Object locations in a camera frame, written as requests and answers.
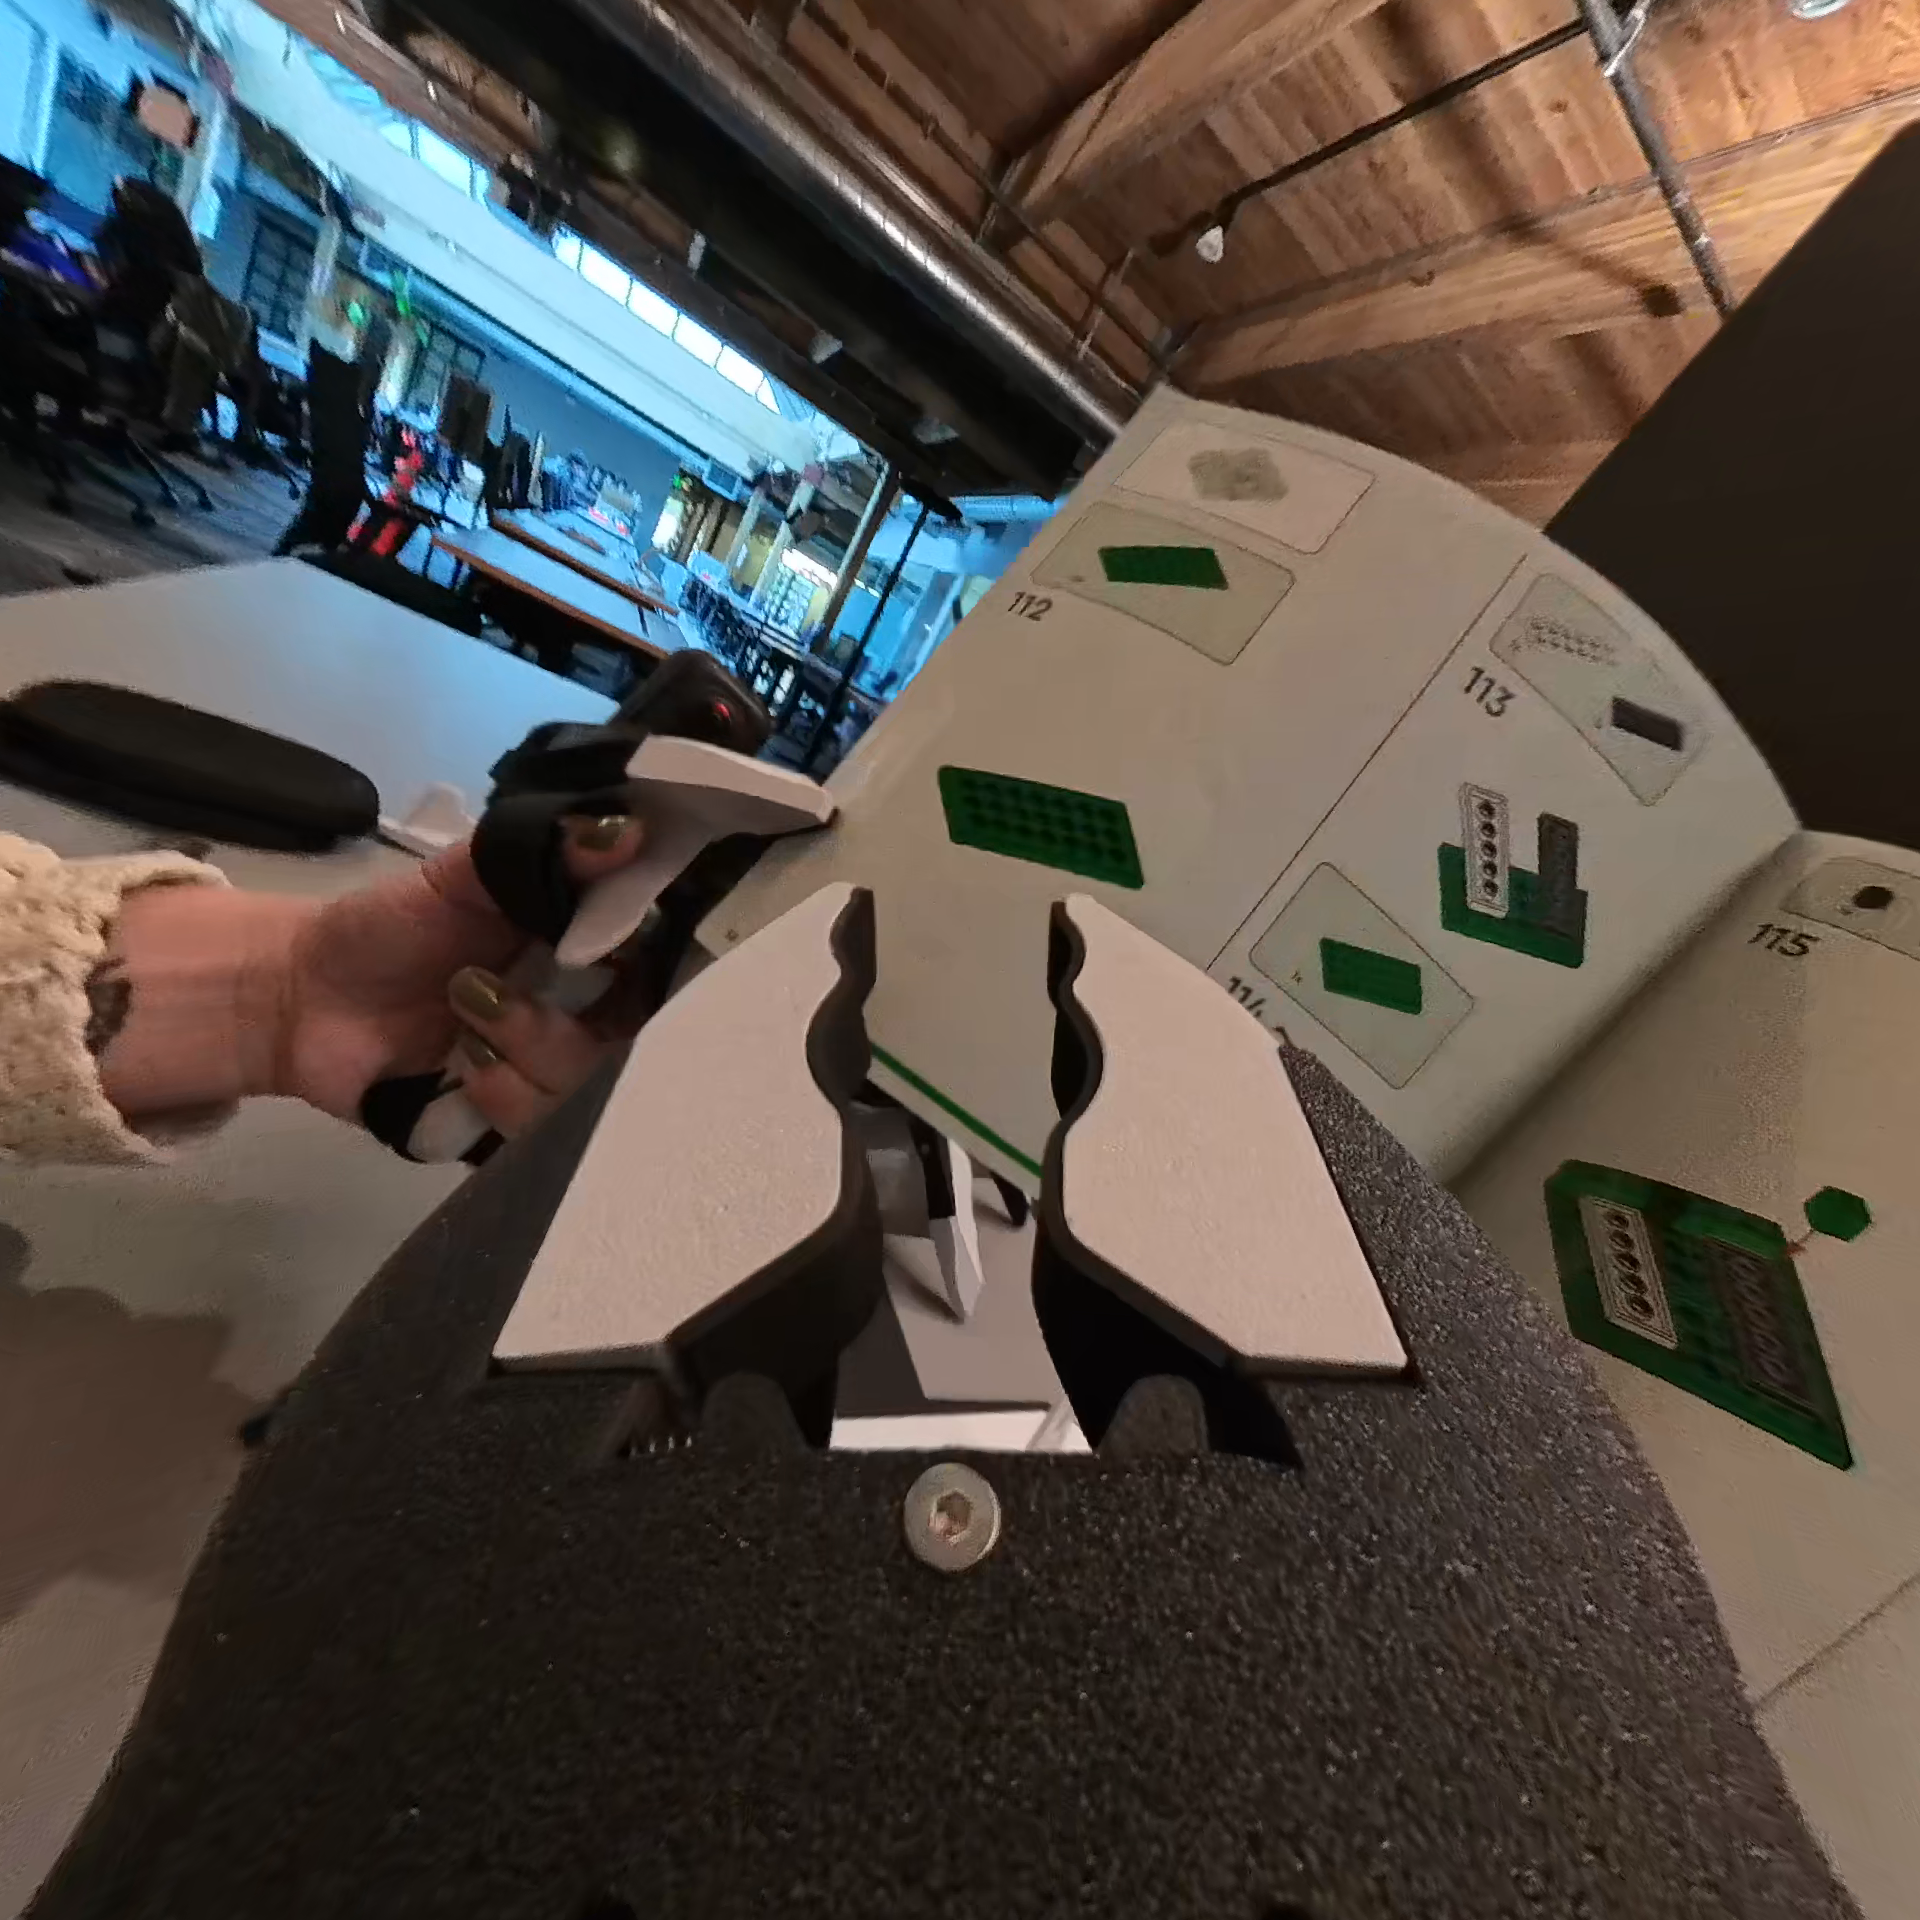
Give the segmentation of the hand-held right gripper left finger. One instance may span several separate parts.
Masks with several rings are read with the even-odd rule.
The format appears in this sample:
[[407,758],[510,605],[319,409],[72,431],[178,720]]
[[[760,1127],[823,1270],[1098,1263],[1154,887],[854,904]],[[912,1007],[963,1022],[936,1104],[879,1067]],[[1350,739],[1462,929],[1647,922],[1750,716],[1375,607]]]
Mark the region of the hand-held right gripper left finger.
[[640,1030],[494,1338],[498,1373],[632,1373],[699,1413],[739,1373],[832,1442],[844,1353],[881,1309],[856,1098],[874,898],[825,887]]

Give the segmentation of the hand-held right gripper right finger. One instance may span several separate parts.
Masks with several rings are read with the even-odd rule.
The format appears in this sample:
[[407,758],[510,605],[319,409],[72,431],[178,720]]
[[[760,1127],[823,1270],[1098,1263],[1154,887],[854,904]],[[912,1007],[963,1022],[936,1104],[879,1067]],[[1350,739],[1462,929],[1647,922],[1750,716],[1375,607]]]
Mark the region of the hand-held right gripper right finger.
[[1280,1389],[1412,1389],[1283,1042],[1090,893],[1050,913],[1033,1306],[1090,1455],[1296,1467]]

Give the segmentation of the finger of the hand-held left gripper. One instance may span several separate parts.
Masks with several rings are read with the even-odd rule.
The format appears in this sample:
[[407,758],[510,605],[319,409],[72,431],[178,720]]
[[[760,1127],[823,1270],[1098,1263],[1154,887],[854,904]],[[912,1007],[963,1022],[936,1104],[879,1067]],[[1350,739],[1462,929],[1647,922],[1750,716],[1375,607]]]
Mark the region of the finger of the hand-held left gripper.
[[648,736],[628,762],[623,782],[652,830],[669,826],[702,840],[793,837],[837,820],[823,784],[774,762],[674,733]]

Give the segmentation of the person's left hand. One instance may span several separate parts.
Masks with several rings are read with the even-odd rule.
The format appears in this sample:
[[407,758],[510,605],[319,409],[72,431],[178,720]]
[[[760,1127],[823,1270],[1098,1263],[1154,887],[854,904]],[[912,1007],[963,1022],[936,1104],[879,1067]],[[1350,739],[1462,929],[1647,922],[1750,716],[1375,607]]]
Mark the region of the person's left hand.
[[336,900],[157,884],[117,913],[85,1040],[136,1129],[272,1095],[360,1120],[375,1084],[451,1067],[510,1139],[661,1007],[636,968],[576,1016],[541,1005],[510,982],[527,950],[469,845]]

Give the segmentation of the long wooden office desk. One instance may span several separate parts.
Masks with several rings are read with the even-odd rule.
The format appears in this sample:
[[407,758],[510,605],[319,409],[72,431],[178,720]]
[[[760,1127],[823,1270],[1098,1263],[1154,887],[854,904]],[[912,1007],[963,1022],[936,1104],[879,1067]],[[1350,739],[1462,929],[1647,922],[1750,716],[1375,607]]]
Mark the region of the long wooden office desk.
[[608,647],[644,664],[688,648],[665,611],[599,586],[494,527],[439,525],[430,542],[461,571],[488,619],[532,647],[554,673],[576,647]]

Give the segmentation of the wooden book stand white base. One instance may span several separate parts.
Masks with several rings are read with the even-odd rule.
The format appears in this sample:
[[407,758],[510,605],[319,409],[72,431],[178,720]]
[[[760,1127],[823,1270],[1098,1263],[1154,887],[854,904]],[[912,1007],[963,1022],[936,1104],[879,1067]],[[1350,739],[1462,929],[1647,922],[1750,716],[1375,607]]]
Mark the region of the wooden book stand white base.
[[841,1361],[832,1448],[1084,1455],[1033,1309],[1021,1186],[874,1084],[856,1120],[881,1200],[884,1295]]

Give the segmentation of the black zip pouch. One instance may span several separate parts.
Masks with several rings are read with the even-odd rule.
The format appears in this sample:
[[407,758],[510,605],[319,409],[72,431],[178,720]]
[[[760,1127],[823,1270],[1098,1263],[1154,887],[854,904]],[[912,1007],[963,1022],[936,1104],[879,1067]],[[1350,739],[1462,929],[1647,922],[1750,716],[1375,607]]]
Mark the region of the black zip pouch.
[[336,757],[204,709],[94,682],[4,702],[4,778],[134,826],[321,855],[372,840],[375,784]]

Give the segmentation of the distant black office chair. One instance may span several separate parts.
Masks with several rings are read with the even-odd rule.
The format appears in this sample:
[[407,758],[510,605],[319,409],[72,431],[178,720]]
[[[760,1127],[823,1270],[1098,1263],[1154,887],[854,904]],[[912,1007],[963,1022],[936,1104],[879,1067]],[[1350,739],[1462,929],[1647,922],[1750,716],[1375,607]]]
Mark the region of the distant black office chair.
[[308,351],[310,481],[299,513],[273,546],[277,560],[310,550],[379,550],[389,513],[368,491],[371,436],[371,389],[360,362],[316,340]]

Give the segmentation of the open instruction booklet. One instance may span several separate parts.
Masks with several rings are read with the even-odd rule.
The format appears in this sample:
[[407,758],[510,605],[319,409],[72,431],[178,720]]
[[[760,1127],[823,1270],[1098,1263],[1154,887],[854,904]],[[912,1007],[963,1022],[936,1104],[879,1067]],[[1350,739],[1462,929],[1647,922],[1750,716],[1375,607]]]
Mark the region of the open instruction booklet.
[[1045,900],[1306,1048],[1586,1343],[1763,1711],[1919,1706],[1919,852],[1394,456],[1157,400],[708,918],[879,900],[881,1082],[1039,1171]]

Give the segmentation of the black panel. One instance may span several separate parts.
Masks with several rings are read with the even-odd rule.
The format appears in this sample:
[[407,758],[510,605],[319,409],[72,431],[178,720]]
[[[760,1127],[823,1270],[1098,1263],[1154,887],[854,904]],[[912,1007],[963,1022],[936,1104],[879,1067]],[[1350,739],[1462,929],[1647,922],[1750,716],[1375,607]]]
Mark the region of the black panel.
[[1919,849],[1919,127],[1549,538],[1684,648],[1808,829]]

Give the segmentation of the metal ceiling conduit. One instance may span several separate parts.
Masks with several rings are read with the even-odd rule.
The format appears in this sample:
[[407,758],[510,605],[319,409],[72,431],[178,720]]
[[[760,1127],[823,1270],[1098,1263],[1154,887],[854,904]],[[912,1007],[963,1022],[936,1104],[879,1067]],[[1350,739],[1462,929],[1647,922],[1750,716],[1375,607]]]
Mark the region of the metal ceiling conduit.
[[1596,51],[1601,78],[1605,81],[1621,114],[1639,143],[1644,167],[1668,205],[1669,223],[1684,240],[1694,277],[1703,285],[1719,320],[1739,309],[1739,292],[1727,278],[1723,253],[1703,215],[1690,173],[1669,146],[1658,111],[1644,88],[1636,66],[1636,48],[1651,20],[1651,2],[1632,2],[1625,13],[1616,2],[1575,2],[1581,29]]

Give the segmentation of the silver ventilation duct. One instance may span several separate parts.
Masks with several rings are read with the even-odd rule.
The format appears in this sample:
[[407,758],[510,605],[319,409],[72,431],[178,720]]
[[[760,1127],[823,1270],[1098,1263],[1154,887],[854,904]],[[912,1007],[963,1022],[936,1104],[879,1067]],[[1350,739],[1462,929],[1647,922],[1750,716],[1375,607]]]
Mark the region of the silver ventilation duct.
[[582,2],[679,103],[825,219],[1005,376],[1021,376],[1084,442],[1112,444],[1139,409],[1116,372],[1072,349],[1065,322],[988,253],[828,93],[721,2]]

